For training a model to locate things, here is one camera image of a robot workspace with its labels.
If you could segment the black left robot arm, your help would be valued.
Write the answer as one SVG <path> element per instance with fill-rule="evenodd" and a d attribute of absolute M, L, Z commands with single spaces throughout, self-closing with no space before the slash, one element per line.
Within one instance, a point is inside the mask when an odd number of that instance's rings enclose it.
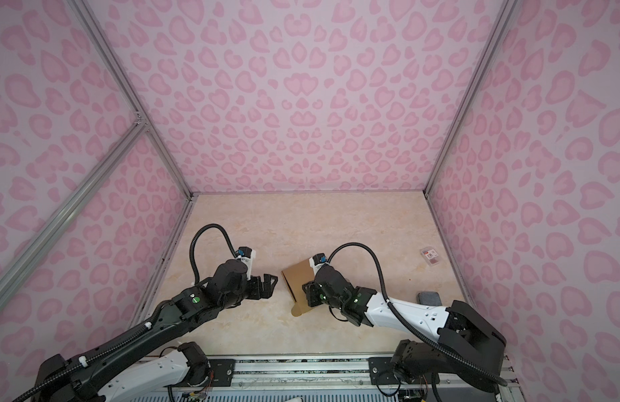
<path fill-rule="evenodd" d="M 103 401 L 101 391 L 139 360 L 245 300 L 268 299 L 278 277 L 251 276 L 240 259 L 218 266 L 213 276 L 157 305 L 142 323 L 85 353 L 65 359 L 57 354 L 42 363 L 32 389 L 18 401 Z"/>

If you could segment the brown cardboard box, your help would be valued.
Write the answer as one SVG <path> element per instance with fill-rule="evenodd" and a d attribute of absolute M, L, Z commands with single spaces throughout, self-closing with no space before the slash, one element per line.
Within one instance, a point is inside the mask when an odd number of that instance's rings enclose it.
<path fill-rule="evenodd" d="M 308 306 L 306 293 L 303 286 L 315 278 L 313 258 L 308 258 L 282 271 L 288 291 L 293 298 L 291 315 L 298 318 L 312 310 Z"/>

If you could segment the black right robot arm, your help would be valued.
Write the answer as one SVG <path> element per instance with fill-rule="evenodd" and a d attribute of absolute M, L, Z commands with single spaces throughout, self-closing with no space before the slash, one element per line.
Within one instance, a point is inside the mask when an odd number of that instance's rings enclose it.
<path fill-rule="evenodd" d="M 400 341 L 391 360 L 391 369 L 402 382 L 453 374 L 491 394 L 508 383 L 501 375 L 505 337 L 464 301 L 445 307 L 397 300 L 353 286 L 328 264 L 315 268 L 313 280 L 302 289 L 311 308 L 326 305 L 357 327 L 392 328 L 415 336 L 413 341 Z"/>

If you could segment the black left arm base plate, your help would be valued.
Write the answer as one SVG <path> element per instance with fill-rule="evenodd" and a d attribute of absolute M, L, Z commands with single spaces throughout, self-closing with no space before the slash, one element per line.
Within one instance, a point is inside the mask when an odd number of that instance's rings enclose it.
<path fill-rule="evenodd" d="M 229 387 L 234 376 L 236 360 L 232 358 L 212 358 L 206 364 L 195 365 L 185 378 L 174 387 L 209 388 Z"/>

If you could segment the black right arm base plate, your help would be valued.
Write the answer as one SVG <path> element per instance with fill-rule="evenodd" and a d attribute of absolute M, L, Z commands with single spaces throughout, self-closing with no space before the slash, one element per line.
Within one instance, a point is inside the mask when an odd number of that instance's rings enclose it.
<path fill-rule="evenodd" d="M 401 385 L 402 381 L 396 375 L 395 364 L 391 356 L 370 357 L 367 359 L 372 385 Z"/>

